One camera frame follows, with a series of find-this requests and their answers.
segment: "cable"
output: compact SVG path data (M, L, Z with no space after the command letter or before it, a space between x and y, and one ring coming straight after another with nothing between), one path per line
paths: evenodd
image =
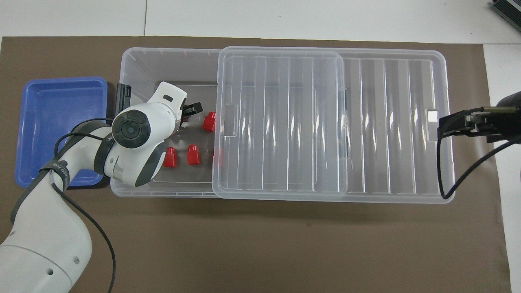
M97 140L103 140L103 138L99 137L99 136L95 136L95 135L92 135L90 133L82 133L82 132L71 132L71 133L68 133L62 137L60 137L57 141L56 141L56 144L54 144L54 156L56 156L58 154L58 147L61 143L61 141L63 141L64 139L66 139L67 137L71 137L71 136L85 136L85 137L90 137L90 138L94 138L94 139L97 139Z
M108 121L114 121L114 119L112 119L112 118L92 118L92 119L88 119L88 120L85 120L85 121L82 121L82 122L76 124L76 126L74 126L74 127L71 129L71 131L73 131L76 127L80 126L80 124L83 124L83 123L85 123L85 122L89 122L89 121L95 121L95 120L104 120L104 121L107 121L107 122L108 122Z
M77 203L75 203L70 197L65 195L63 191L61 191L56 184L52 184L53 189L68 203L70 203L72 206L76 208L80 213L82 213L87 219L91 221L94 226L98 229L98 231L101 233L103 238L105 239L105 242L107 242L108 248L110 250L110 255L112 256L112 278L110 280L110 286L108 288L108 293L112 292L112 287L114 286L114 282L116 280L116 254L114 253L114 248L112 247L112 244L110 243L110 240L107 237L107 234L105 234L105 231L101 228L101 226L96 222L96 220L91 217L84 209L82 209Z
M493 149L492 151L488 152L487 154L485 154L478 161L473 163L465 172L463 172L463 174L458 178L458 180L456 180L454 185L451 187L449 192L447 192L445 194L445 191L443 190L443 181L442 181L442 178L441 178L441 140L444 137L447 137L447 136L444 136L444 133L445 133L446 129L452 123L454 123L456 120L462 118L463 116L470 115L470 114L472 114L474 112L483 112L483 107L474 108L474 109L470 109L470 110L465 110L465 111L461 111L461 112L457 113L451 119L449 119L443 125L443 127L441 127L438 130L438 142L436 144L436 168L437 168L437 171L438 171L438 186L440 188L441 197L443 199L450 198L452 196L452 194L456 191L456 189L460 186L460 184L463 182L463 180L465 180L465 178L467 178L467 176L472 171L474 171L479 165L481 165L481 163L483 163L484 161L488 160L490 157L494 156L495 154L499 153L500 151L510 147L511 145L521 142L521 136L519 136L519 137L516 137L516 138L510 140L509 142L506 142L506 143L500 145L499 147L497 147L497 148Z

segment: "brown mat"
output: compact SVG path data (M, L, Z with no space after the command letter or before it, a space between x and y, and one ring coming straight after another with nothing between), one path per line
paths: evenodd
M14 181L22 88L29 80L101 76L116 84L134 46L415 48L441 52L452 112L489 105L483 48L468 44L179 37L4 37L0 54L0 241L22 193ZM456 174L491 150L454 139ZM446 205L124 199L109 187L67 192L116 250L113 292L510 292L498 176L484 163ZM111 260L93 254L71 292L104 292Z

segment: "blue tray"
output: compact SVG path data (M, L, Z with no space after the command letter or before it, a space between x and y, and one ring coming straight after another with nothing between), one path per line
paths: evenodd
M16 183L27 187L53 158L56 140L79 122L105 117L106 111L107 82L101 77L29 81L22 95ZM91 186L102 178L92 170L80 170L70 186Z

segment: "white tile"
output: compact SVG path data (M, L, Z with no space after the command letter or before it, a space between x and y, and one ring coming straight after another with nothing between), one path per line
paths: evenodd
M521 43L491 0L148 0L146 35Z
M521 91L521 45L485 45L490 104ZM495 156L512 292L521 292L521 145Z
M146 0L2 0L2 36L143 35Z

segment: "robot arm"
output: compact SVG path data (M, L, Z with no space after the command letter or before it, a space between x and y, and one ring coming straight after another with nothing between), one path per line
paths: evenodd
M143 185L165 157L164 140L177 131L187 94L162 82L145 104L118 114L112 127L80 124L58 154L40 170L18 200L7 239L0 245L0 292L68 292L87 265L92 243L82 220L61 191L81 169Z

